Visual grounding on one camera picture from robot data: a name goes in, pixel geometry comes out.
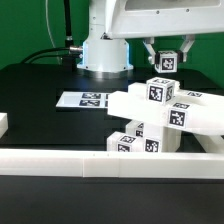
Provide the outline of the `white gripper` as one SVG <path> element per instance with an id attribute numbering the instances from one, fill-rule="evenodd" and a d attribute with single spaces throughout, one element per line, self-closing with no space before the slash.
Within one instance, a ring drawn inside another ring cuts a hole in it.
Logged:
<path id="1" fill-rule="evenodd" d="M 106 0 L 105 33 L 111 39 L 145 38 L 148 61 L 156 64 L 154 38 L 184 35 L 178 62 L 187 61 L 194 34 L 224 31 L 224 0 Z"/>

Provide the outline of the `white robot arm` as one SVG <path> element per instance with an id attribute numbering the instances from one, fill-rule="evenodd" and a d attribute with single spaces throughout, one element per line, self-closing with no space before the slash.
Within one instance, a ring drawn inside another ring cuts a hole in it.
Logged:
<path id="1" fill-rule="evenodd" d="M 89 35 L 78 65 L 97 77 L 131 70 L 129 39 L 141 38 L 149 63 L 173 73 L 197 34 L 224 32 L 224 0 L 89 0 Z"/>

